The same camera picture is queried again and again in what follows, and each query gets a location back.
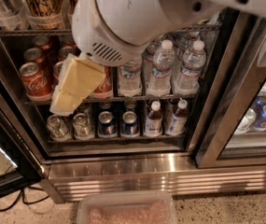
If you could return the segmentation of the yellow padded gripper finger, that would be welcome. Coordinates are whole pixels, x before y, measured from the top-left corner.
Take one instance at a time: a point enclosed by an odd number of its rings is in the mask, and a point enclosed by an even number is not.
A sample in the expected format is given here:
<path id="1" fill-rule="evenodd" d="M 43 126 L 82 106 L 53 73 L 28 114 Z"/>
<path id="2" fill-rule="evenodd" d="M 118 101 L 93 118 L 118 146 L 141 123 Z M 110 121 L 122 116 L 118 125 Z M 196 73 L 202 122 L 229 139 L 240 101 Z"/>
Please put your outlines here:
<path id="1" fill-rule="evenodd" d="M 49 111 L 69 116 L 105 80 L 105 68 L 88 58 L 69 54 L 63 61 Z"/>

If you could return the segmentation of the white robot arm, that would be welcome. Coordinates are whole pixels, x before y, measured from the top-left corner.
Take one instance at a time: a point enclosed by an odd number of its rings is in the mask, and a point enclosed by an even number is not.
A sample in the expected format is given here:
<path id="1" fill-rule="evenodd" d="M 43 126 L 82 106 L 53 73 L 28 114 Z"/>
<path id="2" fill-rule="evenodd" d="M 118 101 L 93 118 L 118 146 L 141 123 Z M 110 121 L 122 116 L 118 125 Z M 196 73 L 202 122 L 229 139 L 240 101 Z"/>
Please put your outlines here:
<path id="1" fill-rule="evenodd" d="M 224 7 L 266 18 L 266 0 L 78 0 L 71 28 L 80 56 L 63 62 L 49 111 L 73 114 L 104 80 L 107 66 L 128 62 L 157 36 Z"/>

